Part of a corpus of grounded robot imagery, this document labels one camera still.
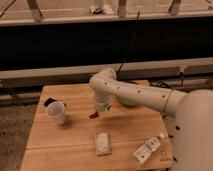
white cup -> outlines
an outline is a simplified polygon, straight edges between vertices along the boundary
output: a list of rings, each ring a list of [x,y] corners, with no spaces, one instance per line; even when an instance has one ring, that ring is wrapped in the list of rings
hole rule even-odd
[[[46,112],[58,125],[64,124],[65,118],[65,105],[60,101],[54,101],[46,107]]]

black panel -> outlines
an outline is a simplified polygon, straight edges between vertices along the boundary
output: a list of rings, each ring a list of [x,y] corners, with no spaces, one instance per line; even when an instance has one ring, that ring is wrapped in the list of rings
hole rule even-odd
[[[0,70],[121,62],[135,21],[0,28]],[[213,56],[213,18],[138,23],[128,62]]]

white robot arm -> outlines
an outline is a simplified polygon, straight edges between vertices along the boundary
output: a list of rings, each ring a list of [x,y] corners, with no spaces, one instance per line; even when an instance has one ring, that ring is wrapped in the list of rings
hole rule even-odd
[[[127,98],[162,113],[173,114],[186,95],[184,92],[142,86],[116,81],[116,73],[106,68],[90,79],[90,86],[95,90],[95,106],[98,112],[105,111],[109,106],[109,95]]]
[[[213,91],[191,93],[116,81],[111,68],[90,79],[98,112],[109,107],[109,96],[127,98],[175,116],[173,171],[213,171]]]

wooden table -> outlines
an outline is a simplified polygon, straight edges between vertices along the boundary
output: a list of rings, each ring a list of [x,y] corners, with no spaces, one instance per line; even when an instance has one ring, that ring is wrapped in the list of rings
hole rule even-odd
[[[57,126],[45,113],[43,103],[50,97],[67,105],[64,126]],[[110,111],[91,120],[88,116],[94,112],[92,98],[88,84],[43,88],[21,171],[135,171],[172,167],[172,145],[158,112],[143,106],[123,107],[112,97]],[[109,133],[111,155],[96,156],[95,134],[100,132]],[[167,138],[141,166],[132,154],[159,132]]]

tiled floor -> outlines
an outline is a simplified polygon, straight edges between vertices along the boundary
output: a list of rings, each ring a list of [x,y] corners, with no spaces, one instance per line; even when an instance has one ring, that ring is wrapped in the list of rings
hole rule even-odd
[[[19,171],[36,105],[0,108],[0,171]]]

